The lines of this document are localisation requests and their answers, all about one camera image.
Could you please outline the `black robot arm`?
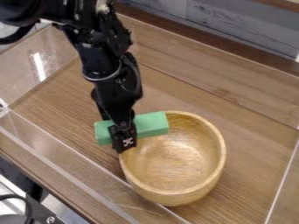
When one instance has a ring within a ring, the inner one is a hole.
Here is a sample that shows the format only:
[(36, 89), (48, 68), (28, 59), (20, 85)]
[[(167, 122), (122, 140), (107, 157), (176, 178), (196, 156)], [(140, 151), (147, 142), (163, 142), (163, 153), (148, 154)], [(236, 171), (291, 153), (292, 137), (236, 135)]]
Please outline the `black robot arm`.
[(91, 97), (107, 128), (112, 148), (136, 147), (134, 105), (143, 97), (140, 70), (128, 51), (131, 31), (118, 18), (114, 0), (0, 0), (0, 23), (16, 32), (0, 45), (19, 41), (40, 22), (51, 23), (79, 53), (82, 72), (94, 83)]

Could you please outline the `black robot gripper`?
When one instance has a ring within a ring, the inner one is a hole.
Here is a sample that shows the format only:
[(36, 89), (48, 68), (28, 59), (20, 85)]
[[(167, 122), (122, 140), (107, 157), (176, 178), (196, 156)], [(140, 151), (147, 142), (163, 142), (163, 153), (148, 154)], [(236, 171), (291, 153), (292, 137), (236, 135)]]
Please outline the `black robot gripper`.
[(103, 121), (111, 120), (108, 134), (112, 148), (123, 153), (136, 147), (136, 126), (134, 105), (143, 97), (140, 70), (131, 52), (123, 54), (116, 67), (108, 71), (82, 68), (83, 76), (95, 85), (94, 100)]

